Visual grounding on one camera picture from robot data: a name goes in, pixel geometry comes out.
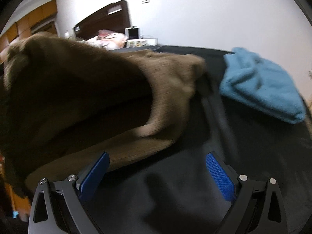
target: brown garment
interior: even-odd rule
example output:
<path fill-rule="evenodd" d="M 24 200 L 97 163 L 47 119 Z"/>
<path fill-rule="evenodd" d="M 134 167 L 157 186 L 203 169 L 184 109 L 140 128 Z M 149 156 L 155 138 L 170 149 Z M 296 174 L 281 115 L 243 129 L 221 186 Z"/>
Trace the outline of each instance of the brown garment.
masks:
<path fill-rule="evenodd" d="M 117 54 L 42 34 L 16 43 L 0 107 L 9 182 L 34 190 L 103 151 L 114 170 L 167 148 L 185 128 L 203 67 L 194 55 Z"/>

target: folded blue garment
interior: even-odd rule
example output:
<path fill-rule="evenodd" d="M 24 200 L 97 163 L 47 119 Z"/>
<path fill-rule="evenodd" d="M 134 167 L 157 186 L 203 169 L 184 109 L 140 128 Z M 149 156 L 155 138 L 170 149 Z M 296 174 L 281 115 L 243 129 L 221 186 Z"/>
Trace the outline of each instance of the folded blue garment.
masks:
<path fill-rule="evenodd" d="M 305 106 L 291 77 L 279 65 L 245 48 L 233 48 L 220 94 L 291 124 L 305 118 Z"/>

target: black bed sheet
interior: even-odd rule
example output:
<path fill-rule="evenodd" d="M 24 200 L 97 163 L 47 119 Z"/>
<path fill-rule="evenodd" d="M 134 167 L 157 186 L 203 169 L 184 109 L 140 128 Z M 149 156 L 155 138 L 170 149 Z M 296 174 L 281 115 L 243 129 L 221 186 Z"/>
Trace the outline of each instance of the black bed sheet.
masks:
<path fill-rule="evenodd" d="M 176 46 L 154 49 L 199 55 L 217 83 L 223 78 L 223 56 L 228 52 Z M 206 170 L 210 151 L 251 179 L 274 177 L 283 195 L 288 231 L 300 232 L 312 213 L 312 141 L 305 122 L 290 125 L 231 99 L 222 101 L 236 148 L 225 146 L 218 127 L 207 122 L 197 93 L 190 103 L 187 128 L 174 145 L 107 173 L 85 204 L 104 233 L 213 233 L 230 204 Z"/>

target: brown cloth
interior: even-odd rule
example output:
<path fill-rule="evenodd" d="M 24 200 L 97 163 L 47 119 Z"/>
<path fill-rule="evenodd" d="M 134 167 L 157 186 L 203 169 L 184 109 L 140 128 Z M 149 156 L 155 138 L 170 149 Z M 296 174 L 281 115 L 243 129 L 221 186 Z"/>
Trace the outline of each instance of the brown cloth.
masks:
<path fill-rule="evenodd" d="M 117 54 L 44 34 L 19 41 L 0 89 L 8 181 L 34 191 L 103 151 L 114 170 L 167 148 L 185 128 L 203 67 L 191 54 Z"/>

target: dark wooden headboard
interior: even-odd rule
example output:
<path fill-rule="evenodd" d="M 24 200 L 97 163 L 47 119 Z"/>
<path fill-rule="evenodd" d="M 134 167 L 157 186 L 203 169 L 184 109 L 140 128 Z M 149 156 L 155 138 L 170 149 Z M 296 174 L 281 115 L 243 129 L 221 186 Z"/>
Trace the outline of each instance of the dark wooden headboard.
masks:
<path fill-rule="evenodd" d="M 76 37 L 88 40 L 98 35 L 102 29 L 124 34 L 124 29 L 128 27 L 130 27 L 128 4 L 126 0 L 121 0 L 86 17 L 74 26 L 74 32 Z"/>

